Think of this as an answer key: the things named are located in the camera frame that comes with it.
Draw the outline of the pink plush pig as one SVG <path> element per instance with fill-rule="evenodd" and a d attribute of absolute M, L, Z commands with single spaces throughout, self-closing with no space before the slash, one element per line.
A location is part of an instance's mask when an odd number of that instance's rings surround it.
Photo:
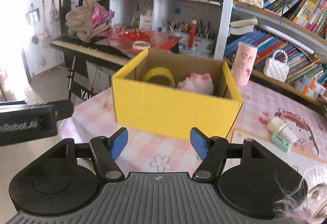
<path fill-rule="evenodd" d="M 184 81 L 178 82 L 177 89 L 193 93 L 212 95 L 214 86 L 209 73 L 191 73 Z"/>

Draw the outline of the red paper sheets pile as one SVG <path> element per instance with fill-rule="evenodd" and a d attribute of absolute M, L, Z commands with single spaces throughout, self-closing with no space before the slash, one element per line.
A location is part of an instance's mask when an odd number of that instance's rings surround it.
<path fill-rule="evenodd" d="M 146 41 L 151 43 L 153 49 L 170 51 L 174 46 L 179 45 L 181 37 L 172 36 L 158 31 L 147 29 L 133 29 L 126 27 L 115 27 L 98 34 L 100 38 L 96 44 L 116 48 L 121 52 L 140 53 L 142 50 L 134 50 L 132 43 L 134 41 Z"/>

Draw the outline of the white adhesive tape roll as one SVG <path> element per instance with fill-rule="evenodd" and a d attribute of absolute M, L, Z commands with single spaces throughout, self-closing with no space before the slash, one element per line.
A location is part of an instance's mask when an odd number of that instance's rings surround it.
<path fill-rule="evenodd" d="M 134 50 L 144 50 L 146 48 L 150 48 L 151 47 L 151 43 L 146 42 L 146 41 L 134 41 L 132 43 L 132 48 Z"/>

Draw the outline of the beige crumpled cloth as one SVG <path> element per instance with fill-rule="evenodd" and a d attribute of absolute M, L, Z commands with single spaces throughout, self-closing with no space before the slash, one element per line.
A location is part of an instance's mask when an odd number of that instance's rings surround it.
<path fill-rule="evenodd" d="M 76 36 L 83 42 L 90 42 L 92 38 L 110 28 L 115 12 L 107 10 L 95 0 L 86 0 L 65 16 L 68 34 Z"/>

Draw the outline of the orange white box upper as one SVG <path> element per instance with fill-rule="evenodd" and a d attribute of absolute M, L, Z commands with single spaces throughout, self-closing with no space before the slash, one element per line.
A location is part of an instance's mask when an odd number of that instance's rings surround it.
<path fill-rule="evenodd" d="M 318 82 L 314 81 L 313 79 L 311 79 L 311 78 L 309 78 L 307 76 L 303 77 L 302 83 L 306 87 L 314 90 L 315 92 L 317 92 L 321 96 L 323 96 L 325 94 L 326 88 L 323 85 L 319 84 Z"/>

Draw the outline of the white quilted pearl handbag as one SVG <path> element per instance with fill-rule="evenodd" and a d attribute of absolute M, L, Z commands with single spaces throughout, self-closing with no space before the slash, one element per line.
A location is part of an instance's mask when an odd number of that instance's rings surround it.
<path fill-rule="evenodd" d="M 276 54 L 281 53 L 284 55 L 284 61 L 276 60 Z M 272 58 L 267 58 L 263 69 L 263 74 L 271 79 L 275 79 L 284 83 L 289 73 L 289 66 L 287 65 L 288 55 L 284 50 L 276 50 Z"/>

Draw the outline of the yellow tape roll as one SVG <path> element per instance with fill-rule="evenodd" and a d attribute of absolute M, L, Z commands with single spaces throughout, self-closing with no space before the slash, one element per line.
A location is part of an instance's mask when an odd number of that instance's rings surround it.
<path fill-rule="evenodd" d="M 149 69 L 142 76 L 142 81 L 165 87 L 176 88 L 172 72 L 165 67 L 154 67 Z"/>

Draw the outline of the yellow cardboard box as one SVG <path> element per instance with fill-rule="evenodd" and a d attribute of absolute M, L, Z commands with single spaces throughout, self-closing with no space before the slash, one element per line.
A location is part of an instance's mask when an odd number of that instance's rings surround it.
<path fill-rule="evenodd" d="M 145 82 L 150 69 L 163 67 L 175 83 L 191 73 L 209 73 L 213 94 L 192 93 Z M 116 121 L 120 125 L 178 139 L 193 127 L 207 136 L 227 136 L 242 107 L 242 98 L 228 64 L 164 50 L 143 50 L 112 77 Z"/>

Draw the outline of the row of leaning books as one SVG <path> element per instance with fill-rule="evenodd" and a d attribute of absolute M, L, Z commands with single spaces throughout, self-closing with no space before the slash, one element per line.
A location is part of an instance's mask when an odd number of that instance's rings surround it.
<path fill-rule="evenodd" d="M 296 44 L 275 34 L 253 27 L 249 33 L 230 35 L 224 56 L 234 60 L 240 42 L 257 48 L 257 58 L 254 62 L 254 68 L 257 70 L 263 71 L 266 61 L 274 58 L 288 65 L 287 83 L 294 85 L 297 81 L 302 81 L 304 77 L 310 77 L 321 85 L 326 81 L 326 65 Z"/>

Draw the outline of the black Yamaha keyboard piano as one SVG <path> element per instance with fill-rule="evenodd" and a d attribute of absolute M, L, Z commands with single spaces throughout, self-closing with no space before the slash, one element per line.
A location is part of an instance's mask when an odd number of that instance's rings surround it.
<path fill-rule="evenodd" d="M 51 41 L 51 48 L 62 51 L 65 58 L 72 59 L 71 64 L 68 65 L 69 99 L 72 98 L 73 94 L 83 99 L 82 90 L 88 95 L 88 98 L 96 94 L 74 81 L 75 73 L 86 76 L 86 71 L 82 71 L 82 69 L 86 69 L 86 62 L 94 63 L 98 68 L 104 67 L 115 73 L 136 56 L 135 53 L 128 53 L 112 46 L 98 44 L 101 39 L 101 37 L 96 36 L 90 43 L 84 43 L 75 36 L 61 35 Z"/>

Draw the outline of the orange white box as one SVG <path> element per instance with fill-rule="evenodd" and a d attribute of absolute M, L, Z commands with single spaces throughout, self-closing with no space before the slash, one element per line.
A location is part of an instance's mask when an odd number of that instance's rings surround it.
<path fill-rule="evenodd" d="M 307 97 L 313 98 L 314 100 L 317 99 L 319 93 L 316 92 L 315 90 L 305 86 L 302 82 L 300 81 L 296 81 L 295 83 L 295 89 L 302 93 L 305 94 Z"/>
<path fill-rule="evenodd" d="M 302 83 L 306 87 L 314 90 L 315 92 L 317 92 L 321 96 L 323 96 L 325 94 L 326 88 L 323 85 L 319 84 L 318 82 L 314 81 L 313 79 L 311 79 L 311 78 L 309 78 L 307 76 L 303 77 Z"/>

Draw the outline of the mint green small case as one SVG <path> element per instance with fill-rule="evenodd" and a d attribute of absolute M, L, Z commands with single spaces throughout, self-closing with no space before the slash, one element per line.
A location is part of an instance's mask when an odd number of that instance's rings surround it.
<path fill-rule="evenodd" d="M 278 147 L 283 152 L 289 152 L 291 148 L 291 144 L 289 141 L 287 141 L 285 138 L 283 138 L 281 135 L 274 133 L 270 137 L 270 141 Z"/>

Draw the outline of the white power adapter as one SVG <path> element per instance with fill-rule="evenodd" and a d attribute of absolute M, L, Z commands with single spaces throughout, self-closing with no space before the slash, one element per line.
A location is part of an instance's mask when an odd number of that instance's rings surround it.
<path fill-rule="evenodd" d="M 282 128 L 282 130 L 279 132 L 279 136 L 289 145 L 292 145 L 298 139 L 298 137 L 294 134 L 294 132 L 288 126 L 285 126 L 284 128 Z"/>

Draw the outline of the white eraser block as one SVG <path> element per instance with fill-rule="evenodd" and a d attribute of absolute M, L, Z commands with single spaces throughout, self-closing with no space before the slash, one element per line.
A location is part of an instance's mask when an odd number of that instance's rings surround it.
<path fill-rule="evenodd" d="M 284 120 L 276 116 L 267 124 L 267 130 L 272 134 L 279 134 L 285 126 Z"/>

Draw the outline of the pink cylindrical container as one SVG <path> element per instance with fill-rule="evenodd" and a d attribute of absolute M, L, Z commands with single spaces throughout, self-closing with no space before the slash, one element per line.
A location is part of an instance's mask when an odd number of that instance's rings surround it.
<path fill-rule="evenodd" d="M 258 48 L 244 42 L 239 42 L 231 68 L 231 74 L 238 86 L 246 86 L 251 76 Z"/>

